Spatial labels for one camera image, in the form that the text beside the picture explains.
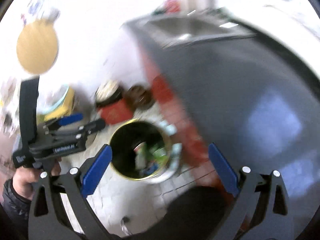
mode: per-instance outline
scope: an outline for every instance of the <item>brown jar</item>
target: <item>brown jar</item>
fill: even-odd
[[[127,103],[134,109],[147,110],[155,103],[151,90],[142,85],[132,86],[124,95]]]

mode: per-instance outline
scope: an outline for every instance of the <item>blue gripper pad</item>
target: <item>blue gripper pad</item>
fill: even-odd
[[[111,147],[109,145],[104,145],[100,149],[100,153],[98,153],[93,164],[83,176],[81,195],[84,198],[94,193],[111,160]]]
[[[209,159],[226,191],[236,197],[239,194],[238,176],[214,143],[209,145]]]
[[[61,119],[58,120],[58,124],[60,126],[65,126],[74,122],[78,122],[82,120],[83,115],[81,113],[79,114],[72,114],[70,116],[62,117]]]

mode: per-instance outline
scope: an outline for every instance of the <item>red object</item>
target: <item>red object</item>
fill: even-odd
[[[178,0],[165,0],[164,4],[166,13],[176,13],[181,11]]]
[[[152,93],[154,98],[160,103],[164,104],[173,99],[173,93],[169,89],[169,86],[161,77],[161,75],[154,78],[152,82]]]
[[[107,124],[116,124],[132,119],[133,112],[127,106],[124,99],[108,106],[99,108],[99,114]]]

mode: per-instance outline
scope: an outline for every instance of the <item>metal screw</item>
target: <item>metal screw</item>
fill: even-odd
[[[75,175],[78,172],[78,168],[71,168],[69,172],[70,174]]]
[[[44,171],[44,172],[42,172],[42,173],[40,174],[40,177],[41,177],[42,179],[44,179],[46,176],[48,176],[48,173],[47,173],[46,171]]]
[[[280,172],[279,171],[273,171],[273,175],[275,175],[276,177],[280,177]]]
[[[250,173],[251,169],[247,166],[243,166],[242,167],[242,171],[245,172],[245,173]]]

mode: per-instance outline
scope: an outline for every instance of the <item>white wall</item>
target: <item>white wall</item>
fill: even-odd
[[[0,81],[9,76],[25,79],[16,55],[22,30],[21,13],[30,0],[14,0],[0,22]],[[52,0],[60,10],[54,28],[59,40],[57,60],[41,75],[39,88],[63,83],[87,97],[101,82],[117,78],[127,85],[144,80],[134,40],[119,27],[148,14],[163,0]]]

